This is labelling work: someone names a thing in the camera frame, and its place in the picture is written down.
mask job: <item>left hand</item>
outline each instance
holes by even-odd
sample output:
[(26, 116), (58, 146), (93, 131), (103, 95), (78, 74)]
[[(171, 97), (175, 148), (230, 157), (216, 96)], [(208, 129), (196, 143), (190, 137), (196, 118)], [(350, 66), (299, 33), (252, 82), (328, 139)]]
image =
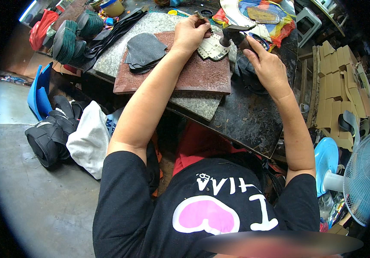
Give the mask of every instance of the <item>left hand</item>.
[(192, 15), (181, 20), (175, 27), (172, 49), (191, 55), (201, 44), (203, 38), (209, 38), (211, 24)]

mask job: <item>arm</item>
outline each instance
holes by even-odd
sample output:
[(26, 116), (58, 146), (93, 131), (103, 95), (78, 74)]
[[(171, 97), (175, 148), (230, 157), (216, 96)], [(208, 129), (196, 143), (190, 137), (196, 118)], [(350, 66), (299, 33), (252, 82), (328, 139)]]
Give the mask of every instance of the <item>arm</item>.
[(274, 100), (284, 127), (288, 173), (286, 183), (299, 174), (316, 177), (314, 149), (306, 123), (298, 108), (286, 75), (285, 65), (277, 55), (268, 53), (255, 39), (247, 37), (255, 53), (244, 49), (261, 84)]
[(179, 74), (211, 27), (196, 15), (175, 27), (172, 49), (165, 55), (131, 97), (110, 139), (107, 154), (129, 151), (146, 164), (146, 146), (172, 95)]

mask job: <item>hand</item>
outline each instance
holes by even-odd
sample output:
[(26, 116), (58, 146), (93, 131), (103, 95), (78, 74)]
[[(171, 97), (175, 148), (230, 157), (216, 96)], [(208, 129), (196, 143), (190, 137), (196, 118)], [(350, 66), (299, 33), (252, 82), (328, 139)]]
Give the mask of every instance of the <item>hand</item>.
[(274, 100), (279, 100), (290, 95), (292, 90), (282, 61), (277, 55), (267, 52), (254, 38), (247, 36), (246, 39), (256, 54), (249, 49), (244, 49), (244, 55), (249, 59), (258, 79), (270, 96)]
[(209, 38), (210, 23), (192, 15), (181, 20), (175, 27), (172, 49), (185, 52), (189, 56), (198, 48), (203, 38)]

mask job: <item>pink heart print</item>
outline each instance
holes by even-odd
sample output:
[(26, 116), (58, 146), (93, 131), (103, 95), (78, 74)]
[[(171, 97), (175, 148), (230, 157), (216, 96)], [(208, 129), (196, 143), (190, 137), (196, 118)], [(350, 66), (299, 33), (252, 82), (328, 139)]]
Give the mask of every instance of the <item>pink heart print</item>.
[(172, 226), (182, 233), (205, 230), (213, 235), (238, 232), (238, 214), (218, 199), (199, 195), (183, 200), (175, 209)]

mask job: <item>yellow jar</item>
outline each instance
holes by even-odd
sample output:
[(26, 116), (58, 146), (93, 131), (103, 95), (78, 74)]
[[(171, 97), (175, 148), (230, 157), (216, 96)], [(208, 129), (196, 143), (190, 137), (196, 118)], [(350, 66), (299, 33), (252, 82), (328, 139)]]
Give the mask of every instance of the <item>yellow jar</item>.
[(119, 0), (110, 0), (109, 2), (101, 4), (100, 8), (102, 8), (106, 15), (110, 18), (118, 17), (125, 10)]

